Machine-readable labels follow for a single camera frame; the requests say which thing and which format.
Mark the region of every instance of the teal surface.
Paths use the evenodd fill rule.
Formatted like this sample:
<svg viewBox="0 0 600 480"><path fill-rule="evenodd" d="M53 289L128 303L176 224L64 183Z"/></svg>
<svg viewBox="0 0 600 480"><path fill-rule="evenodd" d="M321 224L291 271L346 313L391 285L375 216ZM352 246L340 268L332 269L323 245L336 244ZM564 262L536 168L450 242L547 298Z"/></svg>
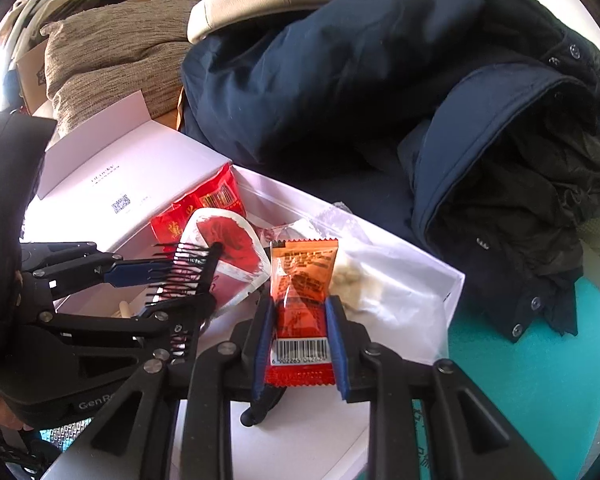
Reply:
<svg viewBox="0 0 600 480"><path fill-rule="evenodd" d="M413 420L416 426L418 462L420 462L420 480L431 480L429 449L427 448L427 430L424 426L424 417L422 416L422 403L417 399L412 400L411 403L413 405ZM366 480L366 471L360 473L356 480Z"/></svg>
<svg viewBox="0 0 600 480"><path fill-rule="evenodd" d="M600 421L600 291L576 283L578 336L538 320L517 344L484 319L456 313L449 355L544 460L557 480L575 480Z"/></svg>

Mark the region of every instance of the barcode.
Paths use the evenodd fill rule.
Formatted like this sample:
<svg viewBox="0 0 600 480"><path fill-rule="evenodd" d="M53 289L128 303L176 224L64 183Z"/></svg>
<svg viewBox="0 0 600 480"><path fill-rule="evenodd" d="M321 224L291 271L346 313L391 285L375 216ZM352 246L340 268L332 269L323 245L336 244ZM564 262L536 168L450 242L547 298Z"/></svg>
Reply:
<svg viewBox="0 0 600 480"><path fill-rule="evenodd" d="M131 204L131 200L129 200L129 197L127 195L123 195L119 199L117 199L113 204L111 204L111 207L113 208L114 213L117 215L129 204Z"/></svg>
<svg viewBox="0 0 600 480"><path fill-rule="evenodd" d="M205 207L227 207L235 202L235 196L227 184L222 184L220 189L215 193L200 197L200 202Z"/></svg>
<svg viewBox="0 0 600 480"><path fill-rule="evenodd" d="M275 339L271 345L272 365L312 365L330 362L329 343L325 337Z"/></svg>

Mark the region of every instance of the blue gripper pad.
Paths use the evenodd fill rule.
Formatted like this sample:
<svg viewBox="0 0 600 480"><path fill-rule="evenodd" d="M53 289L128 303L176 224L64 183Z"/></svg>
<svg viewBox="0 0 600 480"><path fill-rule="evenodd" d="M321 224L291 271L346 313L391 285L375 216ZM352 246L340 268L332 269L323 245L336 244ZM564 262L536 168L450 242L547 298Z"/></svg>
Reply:
<svg viewBox="0 0 600 480"><path fill-rule="evenodd" d="M350 391L349 365L347 363L347 351L344 347L344 340L340 331L341 324L347 321L344 317L342 305L340 304L340 298L329 296L324 302L324 309L327 318L327 339L329 341L331 364L333 365L336 387L342 395L342 399L347 400Z"/></svg>
<svg viewBox="0 0 600 480"><path fill-rule="evenodd" d="M173 262L167 259L163 262L118 265L105 273L104 282L116 288L156 283L164 279L172 266Z"/></svg>
<svg viewBox="0 0 600 480"><path fill-rule="evenodd" d="M262 332L260 332L260 339L258 341L258 348L256 350L253 367L253 394L256 399L260 398L262 391L264 390L264 372L267 363L269 362L269 345L271 343L271 336L273 335L273 323L275 320L275 305L272 297L269 297L266 309L267 315L264 319Z"/></svg>

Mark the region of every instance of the white box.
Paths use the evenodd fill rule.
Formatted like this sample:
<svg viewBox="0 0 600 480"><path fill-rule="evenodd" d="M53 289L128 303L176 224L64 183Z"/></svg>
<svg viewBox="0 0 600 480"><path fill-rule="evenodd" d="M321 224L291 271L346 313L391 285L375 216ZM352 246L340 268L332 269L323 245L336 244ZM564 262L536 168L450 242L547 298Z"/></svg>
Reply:
<svg viewBox="0 0 600 480"><path fill-rule="evenodd" d="M25 240L95 241L101 251L115 251L127 259L147 256L154 252L156 241L148 225L150 218L217 172L226 161L194 140L149 120L138 92L103 110L48 151L39 196L27 211ZM234 167L234 174L253 222L287 224L300 218L318 218L333 208L253 171ZM125 195L130 203L116 213L112 204ZM405 266L417 269L418 277L444 298L442 316L448 326L464 275L369 222L353 215L348 218L374 246L386 248L394 256L399 254ZM110 316L121 300L131 301L141 290L98 285L70 296L59 309ZM214 320L200 339L199 351L227 339L236 322L252 315L253 301L245 300ZM380 321L367 328L372 340L405 358L429 362L434 358L423 354L418 339L422 334L391 330ZM437 337L441 346L446 344L445 334L430 339ZM266 420L254 428L239 422L245 408L232 403L237 480L352 480L365 465L368 405L344 403L334 387L290 388ZM176 435L174 470L179 438Z"/></svg>

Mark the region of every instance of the white plastic bag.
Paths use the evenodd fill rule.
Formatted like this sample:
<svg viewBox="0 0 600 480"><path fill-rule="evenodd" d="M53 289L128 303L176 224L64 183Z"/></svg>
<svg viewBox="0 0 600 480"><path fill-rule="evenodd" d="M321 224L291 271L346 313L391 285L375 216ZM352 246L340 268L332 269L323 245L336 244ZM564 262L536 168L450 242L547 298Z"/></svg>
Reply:
<svg viewBox="0 0 600 480"><path fill-rule="evenodd" d="M338 239L330 294L340 296L347 319L365 325L372 341L426 364L448 357L444 299L449 283L419 265L414 248L373 245L356 217L337 207L264 230L262 238L299 236Z"/></svg>

